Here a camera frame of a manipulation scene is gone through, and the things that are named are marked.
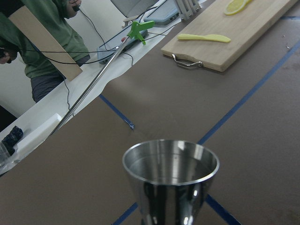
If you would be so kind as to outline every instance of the table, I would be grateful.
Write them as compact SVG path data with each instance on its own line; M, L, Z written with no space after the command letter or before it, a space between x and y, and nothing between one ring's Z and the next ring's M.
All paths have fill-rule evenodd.
M139 224L122 155L181 139L221 163L209 194L226 213L205 203L195 224L299 225L299 12L297 3L223 73L161 54L178 24L1 177L1 223Z

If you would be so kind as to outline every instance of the chair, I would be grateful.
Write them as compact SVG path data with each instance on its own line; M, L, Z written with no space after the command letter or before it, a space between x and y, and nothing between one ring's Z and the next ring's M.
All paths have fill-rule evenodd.
M125 26L141 13L153 6L158 0L111 0L115 7L126 17Z

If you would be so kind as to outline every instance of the person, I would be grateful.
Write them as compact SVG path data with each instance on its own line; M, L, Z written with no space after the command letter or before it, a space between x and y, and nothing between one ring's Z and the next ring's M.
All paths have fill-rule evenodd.
M59 44L81 66L90 59L82 37L67 23L65 18L77 14L81 0L22 0L22 3L43 24ZM41 100L57 87L65 77L36 47L0 12L0 48L3 52L0 64L11 63L20 53L25 74L30 78L32 98Z

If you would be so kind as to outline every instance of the blue tape piece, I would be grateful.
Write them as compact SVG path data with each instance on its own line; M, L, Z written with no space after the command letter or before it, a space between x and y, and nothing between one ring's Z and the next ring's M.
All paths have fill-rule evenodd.
M206 142L241 106L249 99L254 93L260 89L264 83L299 49L300 41L298 41L295 46L231 109L226 115L220 119L215 126L210 129L203 138L198 141L198 144L203 144Z
M206 203L229 225L242 225L236 218L233 217L224 207L219 204L213 197L207 195Z
M282 16L281 20L300 20L300 16Z
M137 203L135 202L112 225L120 225L127 217L130 216L131 213L133 213L134 210L136 210L136 208L137 208Z
M108 101L102 94L99 97L118 115L120 116L133 130L135 125L123 114L121 113L110 101Z

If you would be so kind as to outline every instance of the wooden cutting board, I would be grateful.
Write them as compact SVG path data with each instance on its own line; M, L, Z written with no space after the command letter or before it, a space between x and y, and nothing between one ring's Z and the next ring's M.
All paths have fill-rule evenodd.
M270 28L297 0L252 0L238 14L223 13L231 0L216 0L178 34L220 34L231 39L230 43L178 40L177 35L162 49L167 56L201 61L203 66L225 71L268 28Z

